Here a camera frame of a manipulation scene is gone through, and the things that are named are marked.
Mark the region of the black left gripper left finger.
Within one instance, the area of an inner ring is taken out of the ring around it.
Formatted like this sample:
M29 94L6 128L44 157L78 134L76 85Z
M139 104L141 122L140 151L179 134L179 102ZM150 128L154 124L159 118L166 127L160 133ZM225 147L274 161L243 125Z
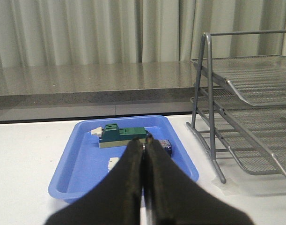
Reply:
M52 214L47 225L138 225L143 147L131 140L122 157L91 191Z

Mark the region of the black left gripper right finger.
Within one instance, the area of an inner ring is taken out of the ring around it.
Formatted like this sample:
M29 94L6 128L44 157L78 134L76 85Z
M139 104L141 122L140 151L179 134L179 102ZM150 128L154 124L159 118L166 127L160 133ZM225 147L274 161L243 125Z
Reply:
M144 197L153 225L253 224L246 213L192 181L152 136L144 150Z

